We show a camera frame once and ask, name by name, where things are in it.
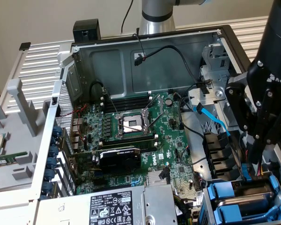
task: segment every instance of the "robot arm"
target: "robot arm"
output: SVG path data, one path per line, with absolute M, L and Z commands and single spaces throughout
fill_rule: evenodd
M 256 112 L 245 101 L 246 85 Z M 274 0 L 258 54 L 247 74 L 231 78 L 225 92 L 240 129 L 254 138 L 248 159 L 258 163 L 264 148 L 281 140 L 281 0 Z
M 142 0 L 142 21 L 140 35 L 175 30 L 173 7 L 180 5 L 201 5 L 209 0 Z

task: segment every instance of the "green motherboard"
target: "green motherboard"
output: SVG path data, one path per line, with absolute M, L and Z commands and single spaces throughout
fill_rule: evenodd
M 91 136 L 87 147 L 82 141 L 76 149 L 75 157 L 81 184 L 77 187 L 77 194 L 87 194 L 95 191 L 105 190 L 107 188 L 128 187 L 138 185 L 148 185 L 148 173 L 162 171 L 165 167 L 170 168 L 170 183 L 173 190 L 182 198 L 193 198 L 195 196 L 194 188 L 190 188 L 190 180 L 193 179 L 192 167 L 182 165 L 181 161 L 191 163 L 191 157 L 185 153 L 180 157 L 182 151 L 188 146 L 184 128 L 181 128 L 178 115 L 178 101 L 174 101 L 173 94 L 155 93 L 151 99 L 156 99 L 148 108 L 149 119 L 152 122 L 161 114 L 162 116 L 156 123 L 150 127 L 148 136 L 152 135 L 158 138 L 147 141 L 129 141 L 112 146 L 103 146 L 99 148 L 100 140 L 113 142 L 118 140 L 118 120 L 117 113 L 102 113 L 100 104 L 88 105 L 79 115 L 83 118 L 85 126 L 81 137 Z M 130 110 L 129 115 L 135 115 L 140 110 Z M 92 163 L 92 154 L 102 152 L 106 149 L 134 147 L 141 150 L 141 166 L 132 172 L 110 172 L 103 173 L 99 166 Z

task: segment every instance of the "screw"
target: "screw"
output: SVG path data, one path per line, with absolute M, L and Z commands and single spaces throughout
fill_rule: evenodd
M 263 67 L 263 63 L 262 63 L 260 60 L 257 61 L 257 65 L 258 65 L 259 67 Z
M 259 101 L 256 102 L 257 107 L 261 107 L 261 103 Z
M 222 96 L 222 92 L 221 92 L 221 91 L 219 91 L 219 90 L 217 90 L 217 91 L 215 92 L 215 95 L 219 98 L 219 97 L 221 97 L 221 96 Z

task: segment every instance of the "warning label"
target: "warning label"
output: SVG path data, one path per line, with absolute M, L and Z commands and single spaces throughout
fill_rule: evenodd
M 93 196 L 89 225 L 132 225 L 132 192 Z

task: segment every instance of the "white wall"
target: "white wall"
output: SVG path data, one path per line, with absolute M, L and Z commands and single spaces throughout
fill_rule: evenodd
M 268 15 L 273 0 L 213 0 L 174 9 L 176 26 Z M 0 0 L 0 92 L 22 42 L 73 39 L 76 20 L 98 18 L 101 35 L 116 35 L 130 0 Z M 141 21 L 141 0 L 134 0 L 124 33 Z

